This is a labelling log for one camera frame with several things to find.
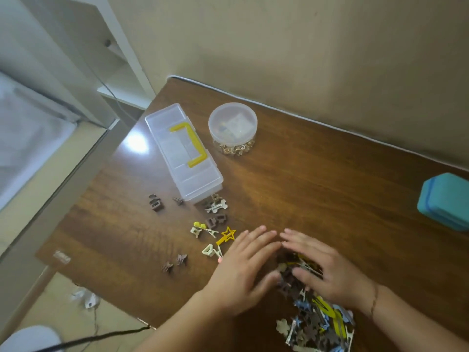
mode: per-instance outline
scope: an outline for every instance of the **hand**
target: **hand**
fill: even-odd
[[[375,283],[348,261],[336,249],[301,232],[285,229],[280,236],[285,248],[301,253],[318,263],[323,279],[312,273],[294,268],[293,275],[333,303],[358,308],[367,314],[375,295]]]
[[[266,230],[260,226],[240,234],[201,291],[212,306],[227,316],[236,316],[255,306],[280,280],[280,273],[273,271],[253,288],[261,267],[282,247],[280,242],[271,242],[277,232]]]

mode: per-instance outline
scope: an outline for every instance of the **round plastic container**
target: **round plastic container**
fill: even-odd
[[[223,153],[242,155],[254,145],[257,116],[249,106],[229,102],[210,114],[208,128]]]

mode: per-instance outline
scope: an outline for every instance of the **bracelet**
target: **bracelet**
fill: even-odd
[[[372,309],[370,311],[370,320],[373,321],[373,314],[375,313],[375,307],[376,307],[376,302],[378,301],[378,284],[376,282],[373,282],[375,284],[375,299],[373,300],[373,305]]]

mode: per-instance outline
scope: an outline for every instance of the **teal case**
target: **teal case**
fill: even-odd
[[[417,209],[456,231],[469,231],[469,182],[451,173],[427,180]]]

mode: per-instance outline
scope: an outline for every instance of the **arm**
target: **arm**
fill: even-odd
[[[323,268],[322,280],[301,268],[293,270],[294,276],[327,300],[369,316],[401,351],[469,352],[469,343],[373,282],[334,248],[289,229],[280,236],[285,248],[304,254]]]
[[[273,271],[253,287],[261,267],[282,246],[280,242],[271,242],[276,235],[275,231],[266,232],[265,226],[240,234],[205,288],[194,294],[135,352],[197,351],[217,322],[255,306],[280,279],[280,273]]]

